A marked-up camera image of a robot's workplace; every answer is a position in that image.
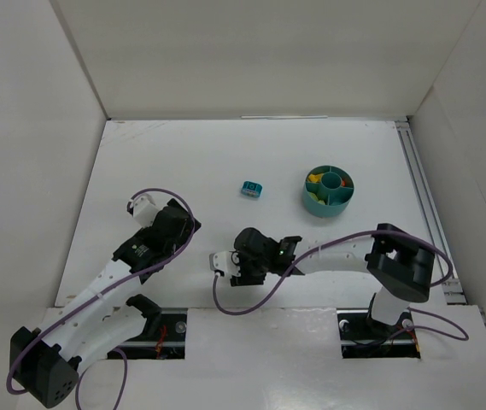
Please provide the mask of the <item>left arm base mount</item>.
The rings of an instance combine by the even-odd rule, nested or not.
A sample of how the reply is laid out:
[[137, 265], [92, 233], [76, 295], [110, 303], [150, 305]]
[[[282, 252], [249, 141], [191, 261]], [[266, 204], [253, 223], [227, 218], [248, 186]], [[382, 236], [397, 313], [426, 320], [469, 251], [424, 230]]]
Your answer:
[[143, 295], [133, 296], [128, 306], [145, 319], [143, 329], [116, 348], [129, 360], [183, 360], [188, 310], [163, 309]]

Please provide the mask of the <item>yellow lego brick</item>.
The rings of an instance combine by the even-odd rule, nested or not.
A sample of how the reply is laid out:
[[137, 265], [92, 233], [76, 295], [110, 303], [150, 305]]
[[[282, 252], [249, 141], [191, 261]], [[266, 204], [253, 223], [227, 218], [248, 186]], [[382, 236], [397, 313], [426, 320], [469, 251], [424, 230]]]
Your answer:
[[323, 173], [310, 173], [307, 176], [307, 182], [318, 184], [321, 181], [323, 175]]

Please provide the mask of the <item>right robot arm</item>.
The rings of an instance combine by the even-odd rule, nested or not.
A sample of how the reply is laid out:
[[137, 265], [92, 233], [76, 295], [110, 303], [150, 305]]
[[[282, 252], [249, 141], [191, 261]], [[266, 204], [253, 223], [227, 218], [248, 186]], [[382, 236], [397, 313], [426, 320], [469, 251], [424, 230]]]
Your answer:
[[233, 249], [212, 257], [214, 270], [228, 274], [232, 287], [261, 285], [267, 274], [306, 276], [316, 272], [361, 272], [381, 288], [372, 297], [369, 317], [395, 325], [412, 303], [430, 297], [436, 252], [431, 244], [391, 224], [328, 243], [300, 236], [275, 240], [254, 227], [243, 229]]

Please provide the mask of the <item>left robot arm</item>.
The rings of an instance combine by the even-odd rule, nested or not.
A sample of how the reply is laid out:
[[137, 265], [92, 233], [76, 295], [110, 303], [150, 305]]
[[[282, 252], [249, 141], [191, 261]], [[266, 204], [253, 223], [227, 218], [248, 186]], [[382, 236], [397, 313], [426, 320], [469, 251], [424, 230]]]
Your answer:
[[127, 211], [140, 228], [115, 252], [57, 319], [18, 329], [9, 341], [6, 387], [51, 409], [60, 405], [85, 371], [124, 341], [156, 329], [161, 308], [142, 293], [145, 282], [175, 260], [200, 229], [176, 194], [163, 208], [150, 192], [134, 195]]

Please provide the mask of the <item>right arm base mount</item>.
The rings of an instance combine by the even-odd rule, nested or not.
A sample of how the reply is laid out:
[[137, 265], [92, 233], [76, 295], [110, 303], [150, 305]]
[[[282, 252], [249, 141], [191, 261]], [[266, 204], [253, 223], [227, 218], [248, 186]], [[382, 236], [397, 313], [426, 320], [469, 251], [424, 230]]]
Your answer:
[[420, 359], [412, 315], [404, 311], [395, 325], [372, 323], [366, 309], [339, 309], [337, 322], [344, 359]]

